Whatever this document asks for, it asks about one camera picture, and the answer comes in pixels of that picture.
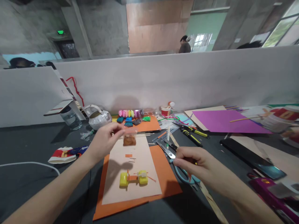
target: table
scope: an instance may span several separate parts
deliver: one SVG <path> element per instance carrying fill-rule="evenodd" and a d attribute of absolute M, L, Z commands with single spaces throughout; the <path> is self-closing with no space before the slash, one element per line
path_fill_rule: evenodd
<path fill-rule="evenodd" d="M 35 161 L 47 164 L 53 152 L 60 147 L 82 147 L 89 145 L 80 139 L 80 133 L 91 130 L 87 121 L 83 122 L 81 129 L 70 131 L 65 123 L 32 125 L 23 127 L 1 128 L 1 156 L 0 164 Z M 148 142 L 159 136 L 160 133 L 148 137 Z M 212 133 L 211 139 L 201 139 L 204 148 L 215 158 L 233 171 L 242 181 L 248 184 L 249 178 L 246 176 L 251 172 L 251 168 L 234 156 L 230 151 L 219 144 L 224 139 L 225 133 Z M 179 130 L 173 133 L 180 146 L 195 146 Z M 283 144 L 277 136 L 251 136 L 258 141 L 284 149 L 286 152 L 296 153 L 291 146 Z M 63 172 L 71 163 L 55 165 L 60 172 Z M 91 169 L 79 183 L 63 212 L 55 223 L 91 223 L 97 195 L 101 181 L 103 160 Z M 3 222 L 11 213 L 25 203 L 29 198 L 45 187 L 57 176 L 56 172 L 50 168 L 35 165 L 14 165 L 0 167 L 0 222 Z M 189 185 L 181 184 L 182 194 L 156 200 L 130 210 L 96 220 L 94 223 L 191 223 L 201 221 L 201 223 L 220 223 L 206 200 L 203 193 L 194 191 Z M 210 195 L 213 197 L 218 207 L 230 224 L 242 223 L 242 220 L 231 202 L 214 192 L 207 186 Z"/>

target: smartphone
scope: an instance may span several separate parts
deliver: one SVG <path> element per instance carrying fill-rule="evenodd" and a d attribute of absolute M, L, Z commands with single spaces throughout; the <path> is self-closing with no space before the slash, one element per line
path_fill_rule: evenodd
<path fill-rule="evenodd" d="M 258 156 L 254 152 L 250 151 L 245 146 L 241 145 L 237 141 L 227 138 L 220 141 L 225 148 L 230 150 L 233 154 L 243 160 L 251 168 L 258 170 L 265 177 L 273 180 L 278 180 L 286 176 L 286 173 L 273 166 L 267 160 Z"/>

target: purple paper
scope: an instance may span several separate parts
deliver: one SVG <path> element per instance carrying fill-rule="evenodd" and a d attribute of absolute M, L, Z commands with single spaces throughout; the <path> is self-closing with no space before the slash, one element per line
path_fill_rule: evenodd
<path fill-rule="evenodd" d="M 235 110 L 193 111 L 193 114 L 210 132 L 272 134 L 249 119 L 230 122 L 246 118 Z"/>

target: person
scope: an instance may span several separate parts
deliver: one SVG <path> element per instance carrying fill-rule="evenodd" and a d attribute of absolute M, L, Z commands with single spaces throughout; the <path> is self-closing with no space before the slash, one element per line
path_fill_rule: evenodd
<path fill-rule="evenodd" d="M 31 68 L 35 67 L 33 61 L 29 61 L 25 58 L 13 58 L 9 61 L 10 68 Z"/>
<path fill-rule="evenodd" d="M 190 41 L 190 38 L 188 36 L 183 36 L 180 40 L 181 47 L 178 53 L 190 53 L 191 52 L 191 46 L 188 43 Z"/>
<path fill-rule="evenodd" d="M 53 223 L 82 178 L 110 153 L 124 132 L 123 127 L 116 122 L 101 127 L 88 150 L 81 157 L 17 209 L 3 224 Z M 184 158 L 195 159 L 197 165 L 187 162 Z M 195 175 L 218 193 L 228 197 L 241 214 L 244 222 L 283 223 L 257 194 L 203 148 L 179 147 L 174 164 Z"/>
<path fill-rule="evenodd" d="M 261 47 L 263 44 L 261 43 L 260 40 L 254 41 L 252 43 L 245 43 L 239 47 L 237 47 L 237 49 L 246 49 L 246 48 L 259 48 Z"/>

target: blue scissors handle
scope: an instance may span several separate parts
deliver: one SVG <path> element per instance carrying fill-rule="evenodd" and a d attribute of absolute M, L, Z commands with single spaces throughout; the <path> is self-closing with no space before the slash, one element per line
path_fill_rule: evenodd
<path fill-rule="evenodd" d="M 185 171 L 184 169 L 181 169 L 181 168 L 180 168 L 180 170 L 182 170 L 183 173 L 188 177 L 188 179 L 186 180 L 185 178 L 183 178 L 183 177 L 181 176 L 181 174 L 180 174 L 180 172 L 179 172 L 179 170 L 178 170 L 179 167 L 177 167 L 177 166 L 175 166 L 175 165 L 173 165 L 173 166 L 174 166 L 174 170 L 175 170 L 177 176 L 179 177 L 179 179 L 180 179 L 182 182 L 184 182 L 184 183 L 186 183 L 186 184 L 195 184 L 195 183 L 199 183 L 199 182 L 200 182 L 200 179 L 198 179 L 198 178 L 197 178 L 196 176 L 194 176 L 194 175 L 191 175 L 191 179 L 190 179 L 190 177 L 188 177 L 188 173 L 187 173 L 187 171 Z"/>

